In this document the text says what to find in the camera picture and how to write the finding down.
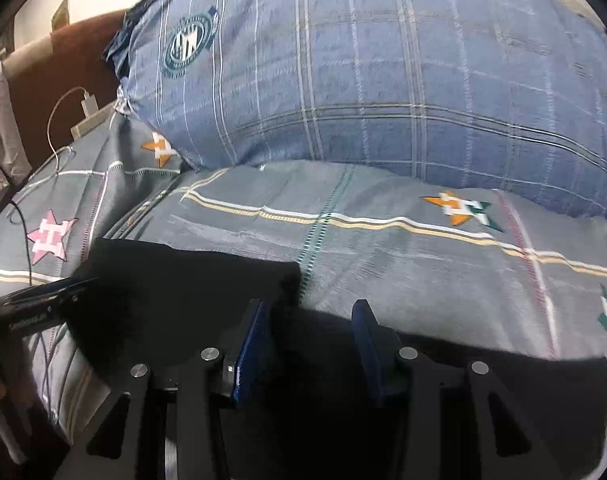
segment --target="metal screw head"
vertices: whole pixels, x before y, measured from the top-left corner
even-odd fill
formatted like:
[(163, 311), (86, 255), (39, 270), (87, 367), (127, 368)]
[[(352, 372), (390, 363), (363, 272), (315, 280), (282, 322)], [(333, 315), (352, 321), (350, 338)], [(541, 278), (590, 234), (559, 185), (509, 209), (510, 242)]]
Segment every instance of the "metal screw head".
[(132, 377), (136, 377), (136, 378), (143, 377), (147, 373), (148, 373), (148, 365), (145, 365), (143, 363), (134, 365), (132, 368), (130, 368), (130, 375)]
[(417, 356), (419, 355), (419, 352), (417, 352), (411, 346), (404, 346), (399, 349), (399, 355), (401, 356), (402, 359), (413, 360), (413, 359), (417, 358)]
[(490, 372), (490, 368), (483, 361), (475, 361), (472, 363), (472, 371), (478, 375), (485, 375)]
[(219, 357), (219, 349), (217, 348), (206, 348), (201, 352), (201, 359), (204, 361), (214, 361), (217, 357)]

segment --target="orange star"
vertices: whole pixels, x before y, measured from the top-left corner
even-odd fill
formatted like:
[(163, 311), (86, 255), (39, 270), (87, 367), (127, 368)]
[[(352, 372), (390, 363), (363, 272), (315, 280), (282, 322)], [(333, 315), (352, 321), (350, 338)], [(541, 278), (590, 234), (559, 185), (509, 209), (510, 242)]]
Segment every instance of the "orange star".
[[(439, 207), (450, 207), (453, 209), (461, 210), (461, 199), (456, 196), (452, 191), (444, 191), (440, 196), (422, 196), (421, 197), (430, 204), (438, 205)], [(458, 226), (467, 222), (471, 218), (469, 212), (466, 213), (453, 213), (450, 216), (450, 225)]]
[(166, 162), (170, 160), (172, 155), (177, 155), (176, 151), (172, 149), (170, 143), (161, 134), (157, 132), (152, 132), (152, 138), (154, 139), (152, 142), (146, 142), (142, 144), (141, 147), (144, 150), (151, 150), (154, 152), (154, 158), (158, 160), (158, 166), (163, 168), (166, 165)]

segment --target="stitched stripe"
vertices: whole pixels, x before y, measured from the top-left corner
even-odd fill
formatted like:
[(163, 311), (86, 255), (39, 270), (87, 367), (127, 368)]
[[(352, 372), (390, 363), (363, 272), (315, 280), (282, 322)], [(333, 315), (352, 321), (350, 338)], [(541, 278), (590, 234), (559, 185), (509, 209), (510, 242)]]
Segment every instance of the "stitched stripe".
[[(527, 9), (528, 10), (532, 10), (532, 6), (530, 5), (530, 1), (529, 0), (523, 0), (526, 5), (527, 5)], [(536, 22), (536, 14), (533, 13), (533, 22)], [(544, 81), (544, 86), (545, 86), (545, 93), (546, 93), (546, 102), (548, 105), (548, 122), (549, 122), (549, 129), (551, 130), (555, 130), (556, 126), (557, 126), (557, 121), (555, 118), (555, 109), (554, 109), (554, 91), (552, 90), (552, 76), (551, 76), (551, 70), (550, 70), (550, 63), (549, 63), (549, 59), (548, 56), (543, 56), (543, 81)], [(555, 150), (554, 148), (549, 148), (548, 149), (548, 156), (546, 157), (546, 161), (545, 161), (545, 176), (543, 178), (543, 184), (547, 184), (550, 181), (550, 175), (552, 173), (552, 167), (554, 166), (554, 161), (557, 158), (557, 150)], [(541, 194), (543, 193), (544, 190), (544, 186), (541, 186), (541, 188), (539, 189), (539, 194), (537, 195), (537, 199), (541, 200)]]
[(303, 76), (301, 73), (301, 20), (299, 18), (299, 0), (294, 0), (294, 20), (296, 22), (295, 35), (297, 45), (297, 76), (299, 78), (299, 100), (301, 101), (301, 121), (297, 121), (297, 123), (303, 122), (305, 136), (308, 139), (308, 149), (310, 150), (310, 157), (312, 160), (316, 160), (314, 155), (314, 149), (312, 147), (312, 137), (310, 136), (310, 129), (308, 127), (305, 98), (303, 96)]
[(308, 69), (308, 95), (310, 98), (310, 108), (312, 111), (312, 124), (314, 125), (314, 133), (317, 137), (317, 150), (319, 151), (319, 160), (324, 160), (323, 144), (321, 143), (321, 134), (319, 133), (319, 124), (317, 123), (317, 110), (315, 110), (314, 85), (312, 84), (312, 55), (310, 40), (310, 3), (308, 0), (303, 0), (303, 19), (305, 20), (305, 54), (306, 67)]
[[(190, 3), (187, 7), (187, 15), (190, 16), (191, 14), (192, 14), (192, 0), (190, 0)], [(186, 80), (187, 80), (187, 70), (184, 71), (184, 94), (183, 94), (184, 121), (186, 121), (186, 135), (187, 135), (187, 138), (190, 139), (190, 142), (192, 143), (192, 147), (196, 151), (196, 154), (199, 156), (199, 160), (201, 161), (201, 165), (203, 166), (203, 157), (201, 156), (201, 153), (199, 153), (199, 150), (197, 150), (196, 144), (194, 143), (194, 139), (192, 138), (192, 135), (190, 135), (190, 127), (187, 125)]]
[[(352, 181), (352, 177), (353, 177), (354, 173), (355, 173), (355, 167), (350, 168), (350, 173), (348, 174), (348, 176), (346, 178), (346, 183), (344, 184), (341, 191), (336, 193), (336, 196), (332, 200), (332, 205), (330, 206), (330, 211), (329, 211), (330, 213), (333, 212), (334, 208), (337, 206), (337, 203), (339, 202), (339, 200), (341, 200), (341, 198), (345, 194), (348, 186), (350, 185), (350, 181)], [(341, 181), (344, 180), (344, 175), (345, 175), (345, 171), (341, 177)], [(319, 234), (317, 236), (317, 240), (315, 241), (314, 249), (312, 251), (310, 259), (308, 260), (308, 266), (302, 273), (303, 276), (301, 277), (301, 294), (299, 295), (299, 303), (303, 302), (304, 298), (306, 297), (306, 295), (308, 293), (308, 288), (310, 285), (310, 281), (312, 279), (312, 270), (314, 270), (314, 264), (315, 264), (315, 261), (317, 260), (317, 255), (319, 254), (319, 252), (321, 251), (321, 248), (323, 247), (323, 240), (326, 237), (326, 232), (328, 231), (329, 222), (330, 222), (330, 218), (327, 218), (327, 217), (321, 221), (321, 228), (319, 229)]]
[[(112, 162), (110, 164), (110, 166), (108, 167), (108, 171), (110, 171), (113, 167), (123, 167), (124, 163), (121, 160), (116, 160), (114, 162)], [(69, 171), (61, 171), (61, 173), (57, 173), (57, 177), (63, 176), (63, 175), (85, 175), (85, 176), (105, 176), (107, 173), (107, 171), (93, 171), (93, 170), (69, 170)], [(127, 175), (139, 175), (139, 174), (143, 174), (143, 173), (161, 173), (161, 174), (179, 174), (181, 173), (181, 170), (164, 170), (163, 168), (139, 168), (138, 170), (123, 170), (123, 173), (127, 174)], [(37, 180), (35, 182), (33, 182), (32, 184), (28, 184), (27, 186), (24, 187), (24, 190), (27, 189), (31, 189), (35, 186), (39, 186), (40, 184), (43, 184), (44, 182), (50, 180), (51, 177), (46, 177), (46, 178), (42, 178), (41, 180)]]
[[(26, 270), (3, 270), (0, 269), (0, 278), (18, 278), (18, 277), (27, 277), (28, 272)], [(36, 280), (39, 280), (42, 283), (52, 283), (57, 282), (61, 279), (61, 276), (48, 276), (47, 274), (40, 274), (38, 272), (33, 272), (32, 277)]]
[(158, 79), (161, 74), (161, 32), (163, 30), (163, 0), (161, 0), (160, 16), (161, 19), (158, 23), (158, 57), (157, 57), (157, 74), (154, 82), (154, 115), (157, 118), (157, 124), (161, 129), (161, 120), (158, 116)]
[(359, 55), (359, 40), (357, 39), (357, 17), (355, 15), (355, 0), (347, 0), (350, 9), (350, 32), (352, 34), (352, 47), (355, 53), (355, 78), (357, 80), (357, 101), (359, 102), (359, 115), (361, 123), (361, 137), (363, 144), (363, 156), (366, 162), (370, 162), (370, 139), (368, 128), (363, 119), (365, 108), (363, 108), (363, 80), (361, 77), (361, 57)]
[(325, 218), (325, 216), (328, 213), (328, 210), (330, 209), (330, 206), (332, 204), (332, 201), (334, 199), (334, 196), (337, 193), (337, 190), (339, 189), (339, 187), (341, 186), (341, 183), (343, 182), (344, 177), (346, 176), (346, 168), (344, 168), (343, 173), (341, 173), (341, 177), (339, 178), (337, 185), (335, 186), (335, 188), (332, 190), (332, 193), (330, 193), (330, 195), (328, 196), (328, 199), (326, 200), (326, 203), (323, 205), (323, 207), (321, 208), (321, 212), (319, 213), (319, 215), (317, 216), (317, 218), (315, 218), (315, 220), (312, 223), (312, 228), (308, 231), (308, 235), (306, 236), (305, 240), (303, 241), (303, 247), (301, 250), (301, 253), (299, 254), (299, 257), (297, 258), (297, 263), (299, 265), (301, 265), (301, 263), (304, 261), (304, 259), (306, 258), (306, 256), (308, 255), (308, 252), (310, 251), (310, 247), (312, 244), (312, 239), (314, 238), (316, 232), (317, 232), (317, 228), (319, 226), (319, 219)]
[[(410, 38), (412, 39), (412, 56), (415, 64), (415, 78), (413, 79), (413, 83), (417, 85), (419, 90), (419, 105), (421, 106), (421, 136), (423, 137), (423, 155), (422, 161), (425, 162), (427, 160), (427, 123), (426, 117), (424, 113), (423, 105), (426, 103), (426, 88), (424, 88), (423, 83), (423, 69), (421, 67), (421, 51), (419, 50), (419, 33), (417, 32), (417, 17), (415, 15), (415, 9), (412, 5), (412, 0), (406, 0), (406, 5), (408, 7), (408, 17), (409, 17), (409, 25), (410, 25)], [(423, 180), (426, 179), (426, 167), (423, 167)]]
[(102, 188), (102, 192), (100, 194), (98, 194), (96, 196), (96, 200), (94, 200), (94, 204), (92, 206), (92, 212), (90, 213), (90, 223), (86, 225), (86, 229), (83, 235), (83, 239), (81, 241), (81, 250), (80, 250), (80, 257), (81, 260), (85, 260), (86, 259), (86, 252), (88, 251), (88, 246), (91, 244), (92, 242), (92, 235), (91, 233), (94, 230), (94, 222), (96, 221), (96, 214), (97, 214), (97, 208), (99, 206), (99, 203), (103, 200), (103, 196), (106, 193), (106, 186), (107, 186), (107, 176), (104, 177), (104, 185)]
[[(504, 41), (504, 32), (503, 32), (503, 27), (501, 25), (502, 19), (501, 19), (501, 14), (496, 12), (495, 7), (498, 4), (497, 0), (488, 0), (490, 2), (490, 5), (488, 7), (489, 11), (490, 11), (490, 15), (492, 17), (492, 25), (493, 28), (495, 30), (495, 39), (497, 40), (497, 43), (499, 44), (500, 48), (501, 48), (501, 54), (502, 54), (502, 58), (503, 58), (503, 63), (506, 66), (510, 65), (510, 59), (508, 57), (508, 49), (506, 47), (506, 41)], [(515, 104), (514, 104), (514, 97), (513, 97), (513, 90), (512, 90), (512, 84), (508, 83), (507, 85), (507, 92), (508, 92), (508, 102), (507, 102), (507, 114), (508, 114), (508, 118), (510, 119), (508, 122), (510, 124), (514, 123), (514, 116), (515, 116)], [(508, 132), (511, 134), (511, 137), (514, 134), (514, 129), (512, 126), (509, 126), (510, 130), (508, 130)], [(512, 166), (512, 161), (515, 157), (515, 153), (519, 153), (519, 146), (517, 145), (517, 143), (514, 142), (513, 139), (511, 139), (509, 141), (509, 149), (508, 149), (508, 153), (509, 155), (506, 156), (506, 161), (504, 163), (504, 173), (503, 176), (501, 177), (501, 184), (499, 185), (500, 189), (510, 189), (510, 182), (508, 179), (508, 174), (510, 173), (510, 169)]]
[[(27, 277), (27, 272), (26, 272), (26, 276), (13, 276), (13, 277), (9, 277), (9, 276), (3, 276), (2, 274), (0, 274), (0, 282), (5, 282), (5, 283), (30, 283), (30, 280)], [(33, 279), (32, 282), (35, 285), (45, 285), (46, 283), (51, 283), (51, 282), (47, 282), (45, 280), (39, 280), (37, 278)]]
[[(401, 31), (401, 42), (403, 44), (403, 57), (406, 66), (406, 84), (408, 85), (408, 100), (411, 103), (416, 103), (415, 88), (413, 82), (413, 68), (410, 54), (410, 39), (408, 38), (408, 25), (405, 17), (405, 9), (402, 0), (395, 0), (397, 10), (399, 12), (399, 29)], [(412, 147), (410, 150), (410, 158), (412, 160), (412, 176), (417, 176), (417, 148), (419, 140), (417, 139), (417, 122), (414, 119), (410, 120), (410, 136)]]
[[(350, 108), (360, 108), (360, 107), (364, 107), (364, 108), (425, 108), (427, 110), (437, 110), (437, 111), (441, 111), (441, 112), (448, 112), (448, 113), (452, 113), (455, 115), (460, 115), (463, 117), (470, 117), (473, 119), (477, 119), (479, 121), (483, 121), (486, 123), (493, 123), (493, 124), (498, 124), (500, 126), (506, 126), (508, 128), (513, 128), (516, 130), (522, 130), (524, 132), (532, 132), (535, 134), (540, 134), (543, 136), (547, 136), (547, 137), (554, 137), (555, 139), (560, 139), (560, 140), (564, 140), (566, 142), (568, 142), (569, 144), (572, 144), (573, 146), (576, 146), (577, 148), (579, 148), (580, 150), (585, 151), (586, 153), (589, 153), (590, 155), (598, 158), (599, 160), (601, 160), (602, 162), (604, 162), (607, 165), (607, 159), (603, 158), (603, 156), (599, 155), (597, 152), (592, 151), (591, 149), (589, 149), (588, 147), (584, 146), (583, 144), (577, 142), (574, 139), (571, 139), (570, 137), (564, 136), (562, 134), (558, 134), (555, 132), (549, 132), (548, 130), (542, 130), (539, 128), (532, 128), (529, 126), (522, 126), (520, 124), (513, 124), (513, 123), (509, 123), (507, 121), (501, 121), (492, 117), (487, 117), (487, 116), (483, 116), (483, 115), (479, 115), (479, 114), (469, 114), (467, 112), (464, 112), (462, 110), (456, 110), (454, 108), (448, 108), (448, 107), (443, 107), (443, 106), (436, 106), (436, 105), (427, 105), (427, 104), (412, 104), (412, 103), (371, 103), (371, 104), (363, 104), (363, 105), (355, 105), (355, 104), (345, 104), (345, 105), (322, 105), (322, 106), (317, 106), (317, 110), (343, 110), (343, 109), (350, 109)], [(276, 119), (283, 119), (286, 117), (290, 117), (290, 116), (296, 116), (299, 112), (284, 112), (282, 114), (276, 114), (273, 116), (270, 116), (269, 118), (264, 119), (264, 123), (267, 123), (267, 121), (273, 121)], [(430, 119), (436, 119), (437, 117), (433, 116), (430, 117)], [(236, 130), (234, 130), (232, 132), (232, 134), (236, 134), (240, 131), (243, 131), (245, 129), (248, 128), (254, 128), (258, 125), (258, 123), (248, 123), (248, 124), (244, 124), (243, 126), (238, 127)], [(512, 135), (510, 133), (506, 133), (503, 132), (503, 134), (505, 136), (509, 136), (511, 137)]]
[[(472, 91), (470, 88), (470, 70), (468, 68), (468, 53), (465, 48), (465, 40), (463, 39), (463, 29), (461, 28), (461, 21), (459, 20), (459, 9), (457, 8), (456, 0), (448, 0), (450, 3), (450, 10), (453, 14), (455, 31), (457, 33), (457, 44), (459, 46), (459, 58), (461, 59), (461, 70), (463, 72), (463, 97), (465, 99), (466, 111), (472, 114)], [(468, 181), (468, 171), (472, 163), (472, 129), (467, 128), (466, 134), (466, 147), (465, 147), (465, 161), (463, 163), (463, 177), (459, 187), (465, 187)]]
[(392, 227), (399, 227), (414, 234), (423, 234), (428, 236), (436, 236), (441, 238), (450, 238), (460, 242), (466, 242), (478, 246), (498, 247), (502, 252), (509, 256), (517, 256), (519, 258), (536, 259), (542, 264), (562, 264), (568, 266), (574, 272), (581, 274), (591, 274), (593, 276), (601, 276), (607, 278), (607, 267), (594, 264), (587, 264), (576, 260), (569, 260), (563, 254), (556, 251), (538, 251), (535, 249), (527, 250), (524, 254), (522, 250), (512, 244), (506, 244), (496, 240), (491, 234), (485, 232), (468, 232), (460, 229), (437, 226), (416, 222), (410, 218), (397, 216), (390, 219), (374, 219), (374, 218), (354, 218), (343, 215), (341, 213), (331, 212), (321, 214), (309, 214), (293, 211), (282, 211), (272, 209), (268, 206), (254, 207), (223, 202), (202, 196), (200, 193), (193, 191), (187, 195), (188, 199), (197, 202), (199, 205), (221, 211), (224, 213), (236, 214), (240, 216), (259, 216), (266, 220), (276, 220), (283, 222), (291, 222), (297, 224), (309, 225), (317, 222), (320, 218), (329, 218), (328, 223), (335, 227), (345, 229), (366, 229), (379, 231)]
[(59, 422), (59, 413), (61, 413), (61, 403), (63, 402), (63, 394), (65, 392), (65, 384), (68, 382), (68, 375), (70, 374), (70, 368), (72, 366), (72, 362), (74, 361), (74, 357), (77, 355), (78, 348), (75, 347), (74, 352), (68, 359), (68, 364), (65, 368), (65, 372), (63, 374), (63, 382), (61, 384), (61, 389), (59, 390), (59, 402), (57, 402), (57, 411), (54, 414), (56, 417), (56, 422)]
[(116, 233), (114, 232), (114, 228), (112, 228), (104, 235), (104, 238), (125, 238), (133, 229), (135, 229), (135, 227), (139, 223), (141, 223), (141, 221), (146, 217), (150, 210), (155, 205), (158, 205), (161, 200), (163, 200), (163, 197), (167, 195), (168, 189), (170, 189), (173, 184), (174, 181), (170, 182), (164, 189), (162, 189), (157, 194), (155, 198), (153, 198), (152, 200), (145, 201), (143, 204), (141, 204), (137, 208), (137, 210), (132, 213), (132, 215), (127, 218), (127, 220), (123, 222), (123, 225), (121, 225), (119, 229), (116, 230)]
[[(219, 0), (215, 0), (217, 7), (219, 7)], [(219, 23), (219, 36), (221, 36), (221, 23)], [(221, 128), (219, 127), (219, 118), (217, 117), (217, 99), (214, 93), (216, 87), (217, 80), (217, 64), (216, 64), (216, 42), (212, 43), (212, 111), (214, 113), (214, 125), (217, 128), (217, 133), (219, 134), (219, 140), (221, 140), (221, 145), (225, 150), (228, 158), (232, 160), (232, 155), (228, 150), (228, 145), (226, 141), (223, 139), (223, 134), (221, 133)]]
[(68, 411), (66, 412), (66, 425), (63, 431), (68, 435), (69, 442), (74, 441), (74, 426), (77, 420), (78, 410), (83, 402), (83, 397), (86, 393), (88, 383), (90, 383), (91, 376), (92, 371), (90, 366), (83, 363), (80, 377), (78, 378), (76, 388), (70, 400), (70, 405), (68, 406)]
[[(258, 55), (258, 28), (259, 28), (259, 0), (254, 0), (254, 97), (256, 102), (256, 116), (261, 124), (261, 103), (259, 100), (259, 55)], [(268, 160), (272, 160), (272, 148), (263, 132), (263, 126), (259, 126), (261, 137), (266, 143)]]
[[(510, 228), (515, 235), (517, 244), (523, 253), (526, 250), (532, 250), (532, 242), (528, 236), (525, 226), (519, 217), (519, 213), (512, 207), (507, 197), (503, 192), (495, 190), (501, 207), (504, 210), (506, 218), (508, 219)], [(548, 330), (550, 335), (550, 351), (551, 357), (557, 358), (559, 355), (559, 339), (557, 336), (556, 323), (554, 319), (554, 305), (552, 304), (551, 298), (546, 294), (545, 281), (543, 280), (543, 274), (539, 262), (535, 259), (525, 259), (526, 272), (530, 276), (531, 281), (535, 286), (535, 303), (537, 306), (546, 313), (548, 319)]]
[[(519, 140), (525, 140), (526, 142), (533, 142), (535, 144), (543, 144), (546, 146), (554, 146), (555, 148), (559, 148), (561, 150), (565, 150), (566, 152), (570, 152), (573, 153), (574, 155), (583, 158), (584, 160), (586, 160), (587, 162), (589, 162), (590, 164), (596, 166), (597, 168), (600, 168), (601, 170), (605, 171), (607, 173), (607, 167), (603, 167), (601, 164), (599, 164), (598, 162), (588, 158), (586, 155), (583, 155), (582, 153), (577, 152), (576, 150), (573, 150), (572, 148), (569, 148), (567, 146), (564, 146), (562, 144), (557, 144), (556, 142), (550, 142), (549, 140), (541, 140), (541, 139), (532, 139), (530, 137), (522, 137), (522, 136), (511, 136), (509, 133), (506, 132), (502, 132), (501, 130), (496, 130), (494, 128), (488, 128), (485, 126), (479, 126), (479, 125), (472, 125), (470, 126), (467, 123), (463, 123), (461, 121), (458, 120), (454, 120), (454, 119), (450, 119), (450, 118), (446, 118), (446, 117), (439, 117), (439, 116), (422, 116), (422, 115), (416, 115), (416, 114), (368, 114), (366, 116), (362, 116), (362, 115), (337, 115), (337, 116), (325, 116), (325, 117), (318, 117), (317, 120), (319, 121), (331, 121), (331, 120), (346, 120), (346, 119), (359, 119), (359, 120), (365, 120), (365, 119), (407, 119), (407, 118), (413, 118), (413, 117), (425, 117), (426, 120), (431, 120), (431, 121), (440, 121), (443, 123), (450, 123), (450, 124), (457, 124), (459, 126), (465, 126), (465, 127), (472, 127), (475, 130), (478, 130), (480, 132), (488, 132), (491, 134), (497, 134), (497, 135), (501, 135), (504, 137), (512, 137), (513, 139), (519, 139)], [(278, 126), (271, 126), (270, 128), (266, 128), (265, 131), (272, 131), (272, 130), (276, 130), (279, 128), (285, 128), (286, 126), (293, 126), (295, 124), (299, 124), (301, 121), (290, 121), (288, 123), (282, 123), (279, 124)], [(256, 134), (251, 134), (246, 136), (247, 139), (250, 139), (251, 137), (253, 137)]]
[[(107, 190), (107, 183), (108, 183), (108, 174), (109, 171), (115, 169), (115, 168), (122, 168), (123, 167), (123, 162), (121, 160), (116, 160), (114, 161), (112, 164), (110, 164), (110, 166), (108, 166), (107, 171), (106, 171), (106, 176), (105, 176), (105, 180), (104, 180), (104, 186), (103, 186), (103, 190), (101, 191), (101, 195), (98, 199), (98, 202), (96, 202), (94, 204), (94, 208), (93, 211), (90, 215), (91, 218), (91, 222), (89, 225), (89, 228), (86, 228), (86, 234), (84, 236), (84, 240), (83, 243), (81, 245), (81, 258), (84, 259), (86, 256), (86, 252), (88, 250), (88, 246), (92, 243), (93, 237), (94, 237), (94, 228), (96, 227), (96, 220), (98, 219), (100, 210), (101, 210), (101, 206), (103, 205), (103, 201), (104, 198), (106, 196), (106, 190)], [(136, 171), (123, 171), (123, 173), (128, 174), (130, 176), (136, 176), (138, 174), (143, 174), (143, 173), (148, 173), (150, 171), (149, 168), (146, 168), (145, 170), (136, 170)], [(179, 170), (166, 170), (168, 173), (180, 173)]]
[(230, 140), (230, 134), (228, 133), (228, 127), (225, 124), (225, 116), (223, 113), (223, 95), (221, 94), (222, 87), (222, 79), (223, 79), (223, 20), (225, 18), (225, 0), (221, 0), (221, 20), (219, 20), (219, 110), (221, 111), (221, 126), (223, 126), (223, 133), (225, 134), (226, 140), (228, 140), (228, 145), (232, 150), (232, 155), (234, 158), (230, 158), (232, 164), (237, 164), (237, 152), (232, 145), (232, 141)]
[(199, 187), (203, 187), (206, 186), (207, 184), (210, 184), (211, 182), (214, 182), (215, 180), (217, 180), (220, 176), (223, 176), (224, 174), (228, 173), (228, 170), (230, 168), (222, 168), (221, 170), (217, 170), (215, 171), (213, 174), (211, 174), (211, 176), (207, 177), (207, 178), (202, 178), (200, 180), (196, 180), (194, 181), (190, 187), (187, 188), (187, 192), (192, 191), (193, 189), (197, 189)]
[[(170, 16), (170, 4), (171, 4), (171, 0), (168, 0), (168, 10), (166, 10), (166, 23), (163, 26), (163, 50), (166, 49), (166, 42), (168, 41), (168, 17)], [(163, 12), (161, 12), (161, 23), (163, 23)], [(162, 123), (163, 122), (163, 76), (161, 74), (159, 74), (158, 84), (159, 84), (158, 116), (160, 117), (160, 119), (161, 119), (160, 122)], [(160, 123), (159, 123), (158, 127), (161, 131), (163, 131)]]
[(39, 338), (39, 342), (41, 343), (41, 348), (43, 349), (43, 377), (41, 378), (41, 391), (40, 391), (40, 396), (43, 399), (43, 388), (45, 385), (45, 388), (47, 390), (47, 402), (48, 402), (48, 422), (51, 421), (52, 418), (52, 389), (50, 388), (50, 375), (48, 373), (48, 351), (45, 348), (45, 341), (43, 339), (43, 332), (37, 334), (37, 337)]

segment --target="pink star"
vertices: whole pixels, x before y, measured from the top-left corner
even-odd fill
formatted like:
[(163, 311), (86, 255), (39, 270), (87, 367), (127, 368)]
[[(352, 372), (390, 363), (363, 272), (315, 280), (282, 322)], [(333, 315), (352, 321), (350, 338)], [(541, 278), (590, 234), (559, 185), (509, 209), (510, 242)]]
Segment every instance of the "pink star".
[(72, 220), (64, 220), (61, 224), (57, 224), (54, 213), (50, 209), (45, 218), (41, 220), (39, 228), (27, 234), (28, 239), (34, 242), (32, 246), (32, 252), (34, 253), (32, 264), (36, 264), (47, 253), (52, 253), (59, 260), (65, 261), (66, 256), (62, 239), (77, 220), (77, 218), (73, 218)]

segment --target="green star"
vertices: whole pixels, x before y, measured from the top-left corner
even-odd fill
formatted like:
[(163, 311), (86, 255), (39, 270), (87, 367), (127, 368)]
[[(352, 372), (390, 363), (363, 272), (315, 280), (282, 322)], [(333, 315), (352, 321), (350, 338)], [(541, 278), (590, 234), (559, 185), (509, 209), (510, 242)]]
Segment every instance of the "green star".
[(486, 213), (486, 209), (488, 209), (492, 204), (490, 202), (479, 202), (479, 206), (480, 207), (475, 207), (473, 205), (466, 205), (466, 208), (468, 208), (468, 211), (471, 212), (471, 214), (473, 214), (475, 216), (475, 218), (477, 220), (479, 220), (481, 222), (481, 220), (476, 216), (478, 214), (482, 214), (485, 215), (485, 217), (488, 220), (488, 223), (486, 224), (485, 222), (481, 222), (484, 225), (487, 225), (487, 227), (494, 229), (495, 231), (499, 231), (500, 233), (503, 232), (503, 229), (501, 227), (499, 227), (499, 224), (497, 224), (493, 219), (490, 218), (490, 215), (488, 213)]

